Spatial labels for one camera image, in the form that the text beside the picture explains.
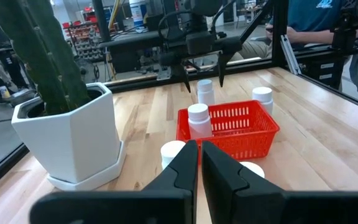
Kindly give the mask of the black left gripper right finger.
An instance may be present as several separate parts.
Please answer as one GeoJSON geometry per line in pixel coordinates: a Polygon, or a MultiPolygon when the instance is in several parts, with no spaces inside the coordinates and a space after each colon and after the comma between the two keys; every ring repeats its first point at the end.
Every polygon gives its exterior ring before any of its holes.
{"type": "Polygon", "coordinates": [[[358,191],[284,190],[209,141],[201,150],[213,224],[358,224],[358,191]]]}

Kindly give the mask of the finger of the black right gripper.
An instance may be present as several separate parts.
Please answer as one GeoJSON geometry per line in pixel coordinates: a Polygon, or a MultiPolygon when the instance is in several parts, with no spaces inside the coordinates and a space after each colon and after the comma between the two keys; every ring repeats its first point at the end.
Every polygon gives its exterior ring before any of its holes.
{"type": "Polygon", "coordinates": [[[186,89],[188,90],[189,93],[191,93],[191,87],[190,87],[190,83],[189,83],[189,76],[188,76],[188,73],[187,73],[186,69],[184,68],[183,65],[179,64],[178,71],[179,71],[179,75],[182,77],[182,80],[183,80],[183,83],[186,86],[186,89]]]}
{"type": "Polygon", "coordinates": [[[220,87],[223,87],[224,76],[226,74],[226,65],[229,61],[229,54],[224,54],[222,52],[218,55],[218,72],[219,72],[219,84],[220,87]]]}

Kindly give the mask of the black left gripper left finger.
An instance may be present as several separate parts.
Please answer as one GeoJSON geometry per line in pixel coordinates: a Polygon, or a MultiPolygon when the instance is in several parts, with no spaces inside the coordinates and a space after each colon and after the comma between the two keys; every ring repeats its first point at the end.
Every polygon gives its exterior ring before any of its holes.
{"type": "Polygon", "coordinates": [[[198,145],[188,141],[142,190],[54,192],[30,209],[30,224],[195,224],[198,145]]]}

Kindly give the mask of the white pill bottle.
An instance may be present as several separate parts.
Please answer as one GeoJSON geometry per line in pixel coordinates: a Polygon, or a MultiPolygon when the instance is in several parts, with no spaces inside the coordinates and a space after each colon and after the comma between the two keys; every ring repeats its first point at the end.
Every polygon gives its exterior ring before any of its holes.
{"type": "Polygon", "coordinates": [[[162,158],[162,170],[164,170],[169,163],[176,157],[176,155],[181,151],[181,149],[185,146],[184,141],[170,141],[165,143],[161,149],[161,158],[162,158]]]}
{"type": "Polygon", "coordinates": [[[255,164],[253,162],[247,162],[247,161],[240,162],[240,164],[242,164],[244,167],[251,170],[253,173],[257,174],[261,178],[265,178],[265,172],[264,172],[263,168],[261,168],[261,166],[255,164]]]}
{"type": "Polygon", "coordinates": [[[213,134],[208,105],[197,103],[189,106],[188,125],[192,139],[211,137],[213,134]]]}
{"type": "Polygon", "coordinates": [[[269,87],[257,87],[252,90],[252,99],[257,100],[266,109],[269,115],[273,112],[273,91],[269,87]]]}
{"type": "Polygon", "coordinates": [[[198,103],[206,105],[215,104],[213,82],[211,80],[204,79],[197,82],[197,97],[198,103]]]}

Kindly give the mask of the red plastic mesh basket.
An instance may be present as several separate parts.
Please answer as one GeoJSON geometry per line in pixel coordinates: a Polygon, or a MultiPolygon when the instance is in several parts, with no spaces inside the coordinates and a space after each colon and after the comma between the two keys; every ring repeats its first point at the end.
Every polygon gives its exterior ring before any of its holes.
{"type": "Polygon", "coordinates": [[[265,157],[280,127],[257,100],[209,106],[212,136],[197,139],[201,155],[203,141],[210,141],[237,161],[265,157]]]}

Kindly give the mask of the black background table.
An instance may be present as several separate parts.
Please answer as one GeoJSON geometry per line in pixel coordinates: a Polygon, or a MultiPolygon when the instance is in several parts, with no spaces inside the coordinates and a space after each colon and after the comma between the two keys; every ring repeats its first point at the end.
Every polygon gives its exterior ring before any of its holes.
{"type": "Polygon", "coordinates": [[[100,42],[99,48],[107,48],[112,59],[111,63],[117,73],[131,72],[141,67],[140,51],[161,47],[163,40],[157,31],[136,34],[123,34],[100,42]]]}

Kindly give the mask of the white cylindrical container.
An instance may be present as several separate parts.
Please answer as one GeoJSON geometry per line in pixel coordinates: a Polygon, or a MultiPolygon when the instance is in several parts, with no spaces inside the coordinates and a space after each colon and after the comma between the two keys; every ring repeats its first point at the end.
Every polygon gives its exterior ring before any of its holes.
{"type": "Polygon", "coordinates": [[[147,13],[147,5],[145,0],[129,0],[134,28],[137,32],[146,30],[144,17],[147,13]]]}

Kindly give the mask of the white pot saucer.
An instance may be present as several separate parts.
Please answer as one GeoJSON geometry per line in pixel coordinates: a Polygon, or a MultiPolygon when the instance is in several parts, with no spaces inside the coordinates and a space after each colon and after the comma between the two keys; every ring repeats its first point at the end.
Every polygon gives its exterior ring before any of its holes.
{"type": "Polygon", "coordinates": [[[54,187],[64,191],[94,190],[120,176],[126,155],[127,154],[124,141],[120,141],[119,156],[117,158],[117,162],[107,167],[106,169],[96,173],[95,175],[92,175],[91,177],[82,180],[79,183],[63,181],[51,177],[50,175],[47,176],[47,179],[54,187]]]}

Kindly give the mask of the person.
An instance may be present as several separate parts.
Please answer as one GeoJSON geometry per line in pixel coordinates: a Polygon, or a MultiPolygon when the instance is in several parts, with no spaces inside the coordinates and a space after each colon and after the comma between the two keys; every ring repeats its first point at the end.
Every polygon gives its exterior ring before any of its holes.
{"type": "MultiPolygon", "coordinates": [[[[331,45],[334,27],[341,15],[344,0],[288,0],[287,37],[293,50],[308,44],[331,45]]],[[[265,35],[273,40],[273,18],[265,26],[265,35]]],[[[267,58],[272,55],[272,43],[245,41],[231,61],[245,58],[267,58]]]]}

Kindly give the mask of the black drawer cabinet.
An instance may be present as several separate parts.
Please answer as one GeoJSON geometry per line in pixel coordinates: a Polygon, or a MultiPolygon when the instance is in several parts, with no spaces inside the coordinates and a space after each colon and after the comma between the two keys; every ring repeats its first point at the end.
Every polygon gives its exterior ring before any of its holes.
{"type": "Polygon", "coordinates": [[[296,51],[295,56],[303,65],[303,75],[335,90],[342,90],[342,73],[349,55],[333,50],[302,50],[296,51]]]}

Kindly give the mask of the red parts bin shelf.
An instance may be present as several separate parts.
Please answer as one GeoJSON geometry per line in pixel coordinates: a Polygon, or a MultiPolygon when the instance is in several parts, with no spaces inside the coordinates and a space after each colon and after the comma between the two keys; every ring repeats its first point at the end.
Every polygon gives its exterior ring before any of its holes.
{"type": "Polygon", "coordinates": [[[62,26],[67,42],[77,57],[91,62],[104,60],[103,50],[98,47],[101,36],[95,17],[91,17],[90,21],[85,22],[64,22],[62,26]]]}

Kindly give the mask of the white hexagonal plant pot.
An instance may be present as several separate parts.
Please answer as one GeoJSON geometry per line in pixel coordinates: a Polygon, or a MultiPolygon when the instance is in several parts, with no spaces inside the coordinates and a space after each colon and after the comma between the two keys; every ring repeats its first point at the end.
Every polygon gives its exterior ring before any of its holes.
{"type": "Polygon", "coordinates": [[[98,97],[68,113],[28,117],[39,97],[14,108],[12,126],[51,177],[79,183],[115,164],[119,156],[112,92],[102,83],[87,89],[98,97]]]}

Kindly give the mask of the green cactus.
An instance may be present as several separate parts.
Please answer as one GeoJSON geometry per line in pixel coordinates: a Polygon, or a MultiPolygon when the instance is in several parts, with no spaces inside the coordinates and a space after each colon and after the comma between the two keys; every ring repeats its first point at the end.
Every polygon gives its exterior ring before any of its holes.
{"type": "Polygon", "coordinates": [[[0,28],[35,83],[47,115],[67,113],[90,102],[49,0],[0,0],[0,28]]]}

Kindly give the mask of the silver metal bracket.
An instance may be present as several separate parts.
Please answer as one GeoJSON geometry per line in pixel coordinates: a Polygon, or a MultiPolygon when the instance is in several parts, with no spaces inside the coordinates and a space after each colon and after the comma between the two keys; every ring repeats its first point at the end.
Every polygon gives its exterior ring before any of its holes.
{"type": "Polygon", "coordinates": [[[281,35],[280,38],[281,38],[280,44],[281,44],[284,56],[285,56],[287,64],[288,64],[288,68],[290,69],[292,74],[300,75],[301,69],[299,67],[297,59],[293,52],[293,49],[292,49],[292,46],[288,39],[288,36],[286,34],[284,34],[284,35],[281,35]]]}

